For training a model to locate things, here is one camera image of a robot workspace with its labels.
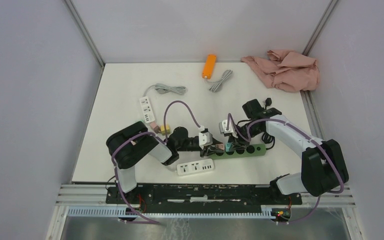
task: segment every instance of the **green power strip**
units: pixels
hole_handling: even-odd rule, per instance
[[[258,157],[263,156],[267,152],[266,145],[261,144],[252,144],[249,145],[246,149],[238,149],[236,151],[228,151],[223,153],[216,153],[209,156],[212,160],[217,159],[235,159],[235,158],[247,158],[247,157]]]

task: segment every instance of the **power outlet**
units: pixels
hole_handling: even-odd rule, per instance
[[[180,176],[205,173],[213,170],[214,162],[211,158],[181,163],[177,165],[177,174]]]
[[[151,107],[151,101],[147,96],[139,98],[140,109],[145,123],[149,124],[155,121],[154,111]]]

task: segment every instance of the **gray wall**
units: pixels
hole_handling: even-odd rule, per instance
[[[0,240],[45,237],[100,68],[61,0],[0,0]]]
[[[302,52],[329,0],[73,0],[107,63]]]
[[[384,1],[341,1],[310,55],[323,129],[341,144],[367,239],[384,239]]]

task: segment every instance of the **tabletop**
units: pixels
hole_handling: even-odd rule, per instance
[[[211,85],[201,78],[203,67],[202,62],[106,64],[72,181],[107,182],[114,175],[106,141],[115,132],[143,120],[139,98],[146,88],[156,83],[187,87],[184,95],[172,92],[158,94],[153,89],[148,91],[159,125],[163,124],[167,105],[181,100],[190,106],[200,125],[208,128],[215,139],[226,143],[228,139],[220,134],[219,122],[227,119],[228,113],[232,114],[235,122],[247,119],[243,104],[252,99],[261,103],[271,98],[271,107],[310,133],[299,92],[266,88],[246,63],[218,62],[210,81],[218,80],[227,69],[233,71],[233,76],[224,83],[221,91],[213,93],[208,90]],[[188,129],[190,137],[198,135],[198,128],[182,104],[170,107],[166,121],[172,130],[182,126]],[[260,137],[254,137],[251,143],[261,143]],[[211,172],[185,176],[178,176],[175,172],[177,164],[199,159],[198,152],[180,152],[179,160],[164,166],[147,155],[136,164],[136,180],[138,183],[268,184],[278,176],[301,171],[301,156],[281,141],[276,141],[274,148],[264,156],[214,160],[215,169]]]

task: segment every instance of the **coiled gray cable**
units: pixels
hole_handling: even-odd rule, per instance
[[[162,83],[157,83],[155,85],[149,86],[145,93],[143,93],[143,96],[145,97],[148,93],[148,91],[154,88],[159,94],[166,94],[168,92],[173,92],[175,94],[183,95],[186,93],[187,88],[185,86],[168,86]]]
[[[218,81],[208,81],[208,79],[205,78],[207,83],[213,84],[208,90],[212,93],[219,92],[222,89],[223,83],[226,82],[232,75],[233,71],[229,69],[223,72],[223,75],[221,75],[221,78]]]

